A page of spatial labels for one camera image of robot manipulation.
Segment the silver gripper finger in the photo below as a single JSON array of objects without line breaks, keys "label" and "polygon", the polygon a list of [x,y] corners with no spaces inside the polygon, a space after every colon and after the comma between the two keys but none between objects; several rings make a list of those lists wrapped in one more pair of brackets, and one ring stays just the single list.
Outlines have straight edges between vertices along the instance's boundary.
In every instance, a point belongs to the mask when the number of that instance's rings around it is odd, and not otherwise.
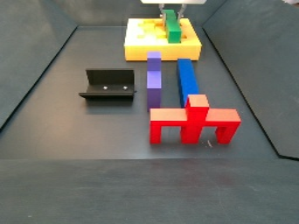
[{"label": "silver gripper finger", "polygon": [[183,18],[183,13],[184,13],[185,9],[187,9],[187,4],[183,3],[181,4],[181,8],[180,8],[180,10],[177,12],[177,23],[180,22],[180,19]]},{"label": "silver gripper finger", "polygon": [[164,17],[164,3],[159,3],[160,18]]}]

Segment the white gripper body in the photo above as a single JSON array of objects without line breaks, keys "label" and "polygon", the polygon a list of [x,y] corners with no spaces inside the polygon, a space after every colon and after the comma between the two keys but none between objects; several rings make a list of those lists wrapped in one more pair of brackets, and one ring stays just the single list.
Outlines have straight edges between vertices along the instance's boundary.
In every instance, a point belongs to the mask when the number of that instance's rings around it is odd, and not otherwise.
[{"label": "white gripper body", "polygon": [[207,0],[140,0],[143,4],[204,4]]}]

